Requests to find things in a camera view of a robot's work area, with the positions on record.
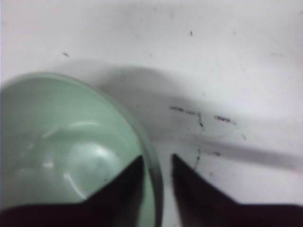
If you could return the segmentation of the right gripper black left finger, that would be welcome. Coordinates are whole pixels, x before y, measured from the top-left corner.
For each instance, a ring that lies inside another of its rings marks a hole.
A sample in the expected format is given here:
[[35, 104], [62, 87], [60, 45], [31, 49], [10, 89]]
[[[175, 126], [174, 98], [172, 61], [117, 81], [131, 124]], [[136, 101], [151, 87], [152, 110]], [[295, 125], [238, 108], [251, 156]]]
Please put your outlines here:
[[143, 157], [87, 200], [65, 204], [31, 204], [5, 209], [2, 227], [134, 227], [143, 199]]

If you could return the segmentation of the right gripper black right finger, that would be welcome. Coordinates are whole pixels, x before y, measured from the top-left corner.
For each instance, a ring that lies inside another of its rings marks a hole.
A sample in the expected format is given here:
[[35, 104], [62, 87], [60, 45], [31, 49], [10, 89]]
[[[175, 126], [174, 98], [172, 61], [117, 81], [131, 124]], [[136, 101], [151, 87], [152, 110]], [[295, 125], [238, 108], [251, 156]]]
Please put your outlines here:
[[293, 204], [236, 202], [172, 155], [172, 182], [184, 227], [301, 227], [303, 208]]

